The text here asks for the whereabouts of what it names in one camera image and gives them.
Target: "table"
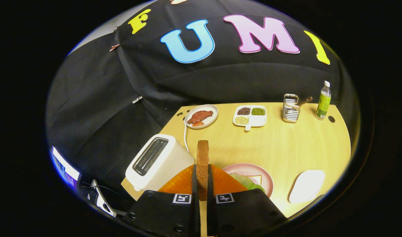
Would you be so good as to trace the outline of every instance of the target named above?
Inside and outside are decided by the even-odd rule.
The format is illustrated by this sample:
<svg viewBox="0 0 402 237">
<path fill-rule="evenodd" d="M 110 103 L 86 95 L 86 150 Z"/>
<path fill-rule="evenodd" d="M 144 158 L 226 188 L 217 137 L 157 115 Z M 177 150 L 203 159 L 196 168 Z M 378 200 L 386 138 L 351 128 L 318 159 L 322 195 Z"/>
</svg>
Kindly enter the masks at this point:
<svg viewBox="0 0 402 237">
<path fill-rule="evenodd" d="M 262 105 L 267 109 L 267 123 L 262 127 L 245 127 L 233 124 L 234 111 L 240 105 Z M 282 102 L 255 102 L 215 104 L 219 110 L 217 120 L 203 129 L 186 131 L 189 153 L 196 158 L 199 140 L 208 140 L 210 163 L 224 168 L 236 163 L 259 165 L 269 172 L 274 182 L 271 201 L 285 217 L 290 217 L 312 201 L 292 204 L 288 201 L 296 178 L 303 171 L 322 170 L 325 180 L 319 195 L 326 194 L 336 184 L 350 162 L 350 138 L 347 126 L 335 105 L 330 105 L 327 117 L 318 120 L 314 113 L 318 104 L 302 105 L 296 123 L 282 120 Z M 187 110 L 197 107 L 181 107 L 160 133 L 174 136 L 184 144 L 183 117 Z M 125 178 L 121 185 L 137 200 L 142 192 L 136 192 Z M 200 201 L 202 230 L 206 231 L 206 204 Z"/>
</svg>

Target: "plate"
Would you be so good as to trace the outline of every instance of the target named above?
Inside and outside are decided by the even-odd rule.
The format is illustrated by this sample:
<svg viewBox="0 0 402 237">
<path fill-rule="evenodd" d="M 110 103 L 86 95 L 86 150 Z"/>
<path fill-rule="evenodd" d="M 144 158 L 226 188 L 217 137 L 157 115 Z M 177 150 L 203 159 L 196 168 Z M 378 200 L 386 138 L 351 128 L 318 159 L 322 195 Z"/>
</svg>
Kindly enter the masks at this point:
<svg viewBox="0 0 402 237">
<path fill-rule="evenodd" d="M 235 172 L 244 176 L 261 175 L 262 183 L 260 185 L 265 190 L 265 194 L 267 195 L 267 197 L 271 197 L 274 188 L 273 179 L 271 178 L 270 174 L 260 166 L 248 163 L 238 163 L 226 166 L 223 168 L 223 170 L 228 174 Z"/>
<path fill-rule="evenodd" d="M 321 189 L 324 178 L 325 173 L 321 170 L 303 172 L 297 177 L 288 200 L 291 203 L 311 201 Z"/>
<path fill-rule="evenodd" d="M 213 115 L 210 116 L 210 117 L 208 117 L 208 118 L 206 118 L 206 119 L 204 119 L 204 120 L 202 120 L 202 122 L 204 123 L 204 125 L 195 126 L 195 127 L 194 127 L 193 124 L 189 124 L 188 121 L 192 118 L 192 115 L 195 114 L 196 112 L 202 111 L 202 110 L 205 110 L 205 111 L 213 111 Z M 198 107 L 192 109 L 192 110 L 186 115 L 184 121 L 185 121 L 186 126 L 192 128 L 192 129 L 202 129 L 202 128 L 205 128 L 205 127 L 207 127 L 207 126 L 210 126 L 212 123 L 214 123 L 214 121 L 217 119 L 217 116 L 218 116 L 218 115 L 219 115 L 219 109 L 217 109 L 216 106 L 214 106 L 214 105 L 201 105 L 201 106 L 198 106 Z"/>
<path fill-rule="evenodd" d="M 237 112 L 241 108 L 249 108 L 249 114 L 248 115 L 241 115 L 237 114 Z M 261 108 L 265 111 L 265 115 L 252 115 L 252 109 L 254 108 Z M 248 124 L 240 124 L 236 122 L 237 117 L 245 117 L 248 119 Z M 233 116 L 233 123 L 236 126 L 244 126 L 246 131 L 251 130 L 251 127 L 260 127 L 264 126 L 267 123 L 267 109 L 262 106 L 262 105 L 241 105 L 236 108 L 236 111 L 234 112 Z"/>
</svg>

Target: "green label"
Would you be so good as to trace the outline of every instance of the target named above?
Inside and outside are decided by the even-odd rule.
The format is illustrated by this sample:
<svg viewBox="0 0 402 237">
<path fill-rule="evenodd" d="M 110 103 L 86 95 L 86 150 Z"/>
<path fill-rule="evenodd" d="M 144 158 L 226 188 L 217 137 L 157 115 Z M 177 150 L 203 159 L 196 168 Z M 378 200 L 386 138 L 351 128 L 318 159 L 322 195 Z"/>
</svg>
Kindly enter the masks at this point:
<svg viewBox="0 0 402 237">
<path fill-rule="evenodd" d="M 319 97 L 318 109 L 316 110 L 316 115 L 320 118 L 325 118 L 328 111 L 328 106 L 330 105 L 331 97 L 327 97 L 321 93 Z"/>
</svg>

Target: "blue letter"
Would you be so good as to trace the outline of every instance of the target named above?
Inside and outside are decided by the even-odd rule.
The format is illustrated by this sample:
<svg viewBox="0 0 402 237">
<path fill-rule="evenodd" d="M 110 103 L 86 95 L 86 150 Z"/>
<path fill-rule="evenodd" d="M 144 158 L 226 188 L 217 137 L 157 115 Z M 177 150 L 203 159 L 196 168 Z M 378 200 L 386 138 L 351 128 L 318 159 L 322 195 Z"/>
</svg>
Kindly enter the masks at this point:
<svg viewBox="0 0 402 237">
<path fill-rule="evenodd" d="M 166 44 L 172 57 L 179 63 L 194 63 L 208 57 L 214 51 L 214 40 L 208 32 L 207 20 L 194 21 L 186 25 L 186 29 L 194 30 L 201 42 L 201 47 L 194 51 L 189 51 L 183 45 L 179 35 L 181 30 L 174 30 L 165 34 L 160 42 Z"/>
</svg>

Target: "monitor screen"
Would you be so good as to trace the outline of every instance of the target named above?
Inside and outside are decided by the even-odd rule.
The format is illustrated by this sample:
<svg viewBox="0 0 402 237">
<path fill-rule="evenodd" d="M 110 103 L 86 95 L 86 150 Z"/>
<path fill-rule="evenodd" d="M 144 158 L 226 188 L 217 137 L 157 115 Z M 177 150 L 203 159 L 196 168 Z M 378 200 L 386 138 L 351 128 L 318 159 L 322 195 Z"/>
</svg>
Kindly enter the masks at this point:
<svg viewBox="0 0 402 237">
<path fill-rule="evenodd" d="M 54 146 L 52 146 L 53 162 L 59 171 L 59 174 L 69 185 L 78 189 L 81 174 L 74 169 L 67 161 L 59 154 Z"/>
</svg>

